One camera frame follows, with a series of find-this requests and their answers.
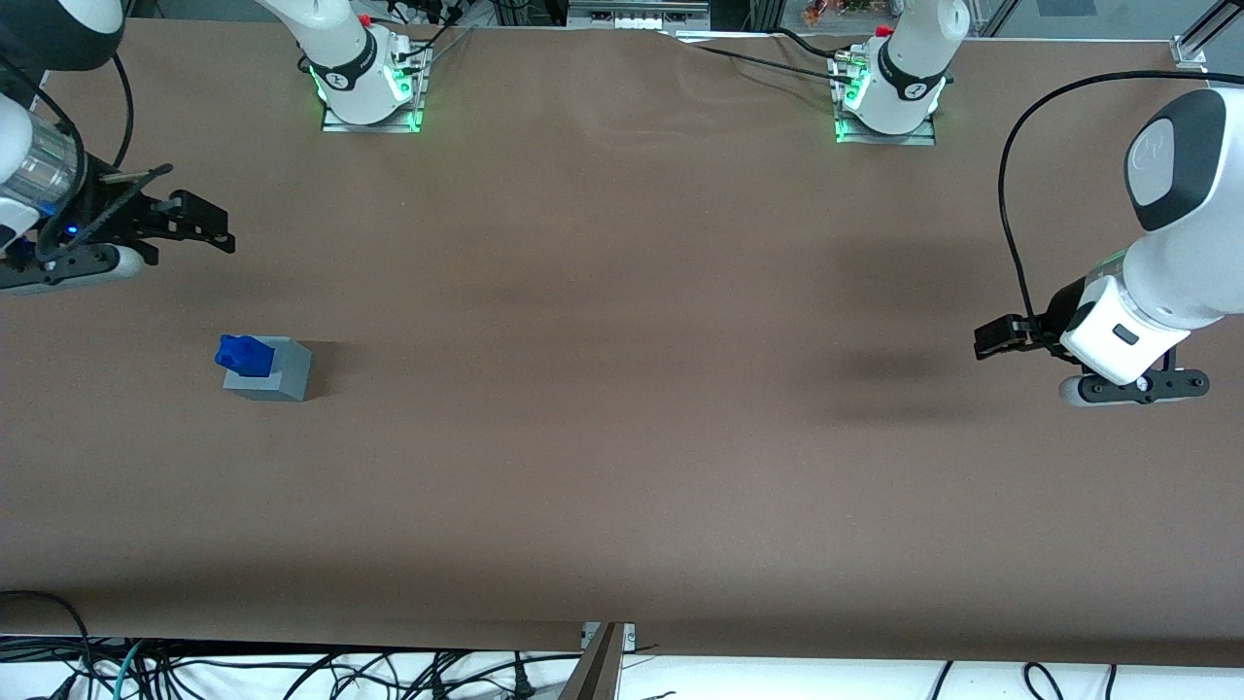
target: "metal mounting plate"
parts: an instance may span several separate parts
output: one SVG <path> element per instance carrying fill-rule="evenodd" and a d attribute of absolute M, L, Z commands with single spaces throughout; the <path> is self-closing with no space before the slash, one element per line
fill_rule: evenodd
<path fill-rule="evenodd" d="M 601 629 L 601 623 L 583 623 L 583 632 L 578 635 L 578 648 L 587 650 L 587 645 L 592 643 L 592 638 L 596 637 L 596 632 Z M 622 645 L 623 652 L 634 652 L 634 624 L 626 623 L 622 628 L 623 634 L 626 634 L 626 642 Z"/>

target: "gray cube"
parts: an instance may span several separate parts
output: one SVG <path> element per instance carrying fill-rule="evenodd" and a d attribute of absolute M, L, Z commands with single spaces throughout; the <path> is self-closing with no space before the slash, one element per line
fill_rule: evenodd
<path fill-rule="evenodd" d="M 224 388 L 251 402 L 302 402 L 311 375 L 310 349 L 281 334 L 251 337 L 275 349 L 272 372 L 267 377 L 241 377 L 225 371 Z"/>

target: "brown table surface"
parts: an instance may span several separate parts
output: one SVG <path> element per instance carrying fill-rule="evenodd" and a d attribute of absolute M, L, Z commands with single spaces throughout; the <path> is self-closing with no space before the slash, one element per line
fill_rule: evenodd
<path fill-rule="evenodd" d="M 280 25 L 134 21 L 122 56 L 128 164 L 174 163 L 149 190 L 226 208 L 238 252 L 2 301 L 5 588 L 132 637 L 1244 659 L 1244 323 L 1186 343 L 1214 389 L 1182 405 L 1074 410 L 1070 367 L 972 356 L 1020 310 L 1006 131 L 1164 44 L 969 42 L 934 148 L 836 144 L 817 80 L 651 32 L 478 31 L 412 136 L 321 133 Z M 1123 150 L 1188 87 L 1021 137 L 1039 303 L 1141 233 Z M 111 70 L 51 90 L 111 155 Z M 312 399 L 223 392 L 225 332 L 305 341 Z"/>

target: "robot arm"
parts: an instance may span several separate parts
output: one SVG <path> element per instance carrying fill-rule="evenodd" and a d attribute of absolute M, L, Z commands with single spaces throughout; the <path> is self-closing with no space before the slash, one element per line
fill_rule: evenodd
<path fill-rule="evenodd" d="M 86 150 L 70 116 L 39 88 L 46 68 L 107 62 L 123 25 L 119 0 L 0 2 L 0 66 L 26 90 L 21 102 L 0 94 L 0 290 L 7 293 L 134 276 L 144 262 L 158 261 L 152 237 L 234 250 L 224 209 L 185 190 L 164 200 L 142 193 L 172 165 L 118 172 Z M 34 94 L 49 102 L 60 124 L 27 109 Z M 32 240 L 26 234 L 35 226 Z"/>
<path fill-rule="evenodd" d="M 843 107 L 873 131 L 911 133 L 937 109 L 945 68 L 970 25 L 963 0 L 909 1 L 891 36 L 865 44 L 865 75 Z"/>
<path fill-rule="evenodd" d="M 1146 234 L 1060 290 L 1035 327 L 1011 315 L 977 328 L 978 359 L 1056 337 L 1051 352 L 1092 373 L 1064 384 L 1075 405 L 1208 390 L 1203 373 L 1151 368 L 1193 329 L 1244 312 L 1244 90 L 1172 101 L 1132 140 L 1125 174 Z"/>
<path fill-rule="evenodd" d="M 384 119 L 413 96 L 411 40 L 379 25 L 363 26 L 350 0 L 255 0 L 294 34 L 311 62 L 325 104 L 342 121 Z"/>

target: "blue object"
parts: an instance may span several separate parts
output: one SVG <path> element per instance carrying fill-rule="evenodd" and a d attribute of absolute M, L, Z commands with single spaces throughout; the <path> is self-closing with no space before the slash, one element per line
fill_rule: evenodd
<path fill-rule="evenodd" d="M 221 334 L 216 364 L 241 377 L 269 377 L 276 349 L 249 334 Z"/>

